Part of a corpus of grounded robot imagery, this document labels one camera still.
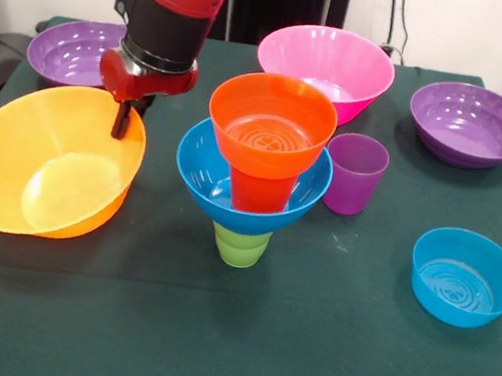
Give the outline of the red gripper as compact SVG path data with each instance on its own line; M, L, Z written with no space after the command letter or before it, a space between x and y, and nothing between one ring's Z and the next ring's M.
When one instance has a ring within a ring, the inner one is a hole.
M137 63L122 48L106 50L100 61L100 75L105 89L119 103L111 128L112 138L121 140L129 129L131 101L136 101L133 108L143 118L147 109L153 105L155 95L184 94L194 88L197 68L197 63L194 62L192 67L182 73L157 71Z

